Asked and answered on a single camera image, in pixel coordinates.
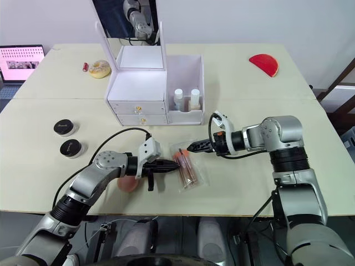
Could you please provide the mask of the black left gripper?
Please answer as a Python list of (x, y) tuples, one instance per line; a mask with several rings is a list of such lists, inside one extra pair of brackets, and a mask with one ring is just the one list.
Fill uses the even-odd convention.
[(147, 162), (142, 168), (142, 177), (148, 179), (148, 191), (154, 190), (154, 174), (173, 172), (180, 167), (180, 164), (172, 160), (155, 160)]

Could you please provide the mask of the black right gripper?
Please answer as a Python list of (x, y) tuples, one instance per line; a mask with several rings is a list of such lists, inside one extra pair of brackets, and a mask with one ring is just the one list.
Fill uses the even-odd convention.
[[(216, 132), (213, 134), (214, 137), (214, 144), (215, 144), (215, 151), (218, 156), (226, 156), (230, 155), (229, 148), (227, 146), (227, 141), (226, 141), (226, 132)], [(193, 152), (193, 153), (200, 153), (200, 152), (205, 152), (205, 153), (214, 153), (214, 149), (212, 148), (212, 144), (210, 143), (210, 140), (199, 140), (199, 141), (194, 141), (191, 143), (188, 148), (188, 151)]]

